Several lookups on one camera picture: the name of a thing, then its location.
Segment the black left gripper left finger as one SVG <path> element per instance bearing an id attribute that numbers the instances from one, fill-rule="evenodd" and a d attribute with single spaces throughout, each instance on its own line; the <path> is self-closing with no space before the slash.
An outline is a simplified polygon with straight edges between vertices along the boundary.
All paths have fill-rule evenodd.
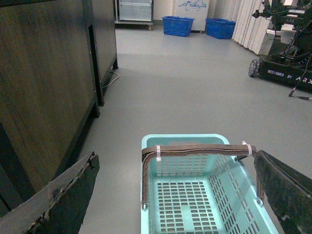
<path id="1" fill-rule="evenodd" d="M 90 152 L 0 219 L 2 234 L 77 234 L 93 194 L 99 157 Z"/>

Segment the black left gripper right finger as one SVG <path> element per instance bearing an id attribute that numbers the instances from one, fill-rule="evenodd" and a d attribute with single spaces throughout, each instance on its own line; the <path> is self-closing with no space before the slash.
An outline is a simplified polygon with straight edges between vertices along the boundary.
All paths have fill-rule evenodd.
<path id="1" fill-rule="evenodd" d="M 284 233 L 312 232 L 312 179 L 260 150 L 254 160 L 268 203 Z"/>

